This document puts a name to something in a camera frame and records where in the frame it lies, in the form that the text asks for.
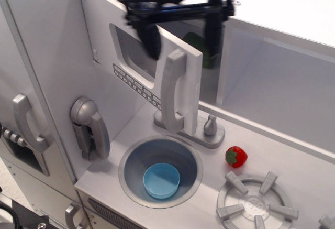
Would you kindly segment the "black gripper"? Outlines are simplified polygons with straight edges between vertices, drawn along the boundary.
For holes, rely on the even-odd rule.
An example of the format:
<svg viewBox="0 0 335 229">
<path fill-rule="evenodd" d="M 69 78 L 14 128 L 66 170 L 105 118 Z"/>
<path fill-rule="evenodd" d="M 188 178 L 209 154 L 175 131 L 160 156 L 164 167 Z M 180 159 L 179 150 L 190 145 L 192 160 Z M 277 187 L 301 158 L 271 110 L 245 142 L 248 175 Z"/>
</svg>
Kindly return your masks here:
<svg viewBox="0 0 335 229">
<path fill-rule="evenodd" d="M 205 45 L 209 56 L 215 57 L 221 48 L 222 22 L 234 15 L 232 0 L 119 0 L 126 6 L 126 20 L 136 26 L 147 55 L 159 59 L 161 39 L 154 23 L 205 20 Z"/>
</svg>

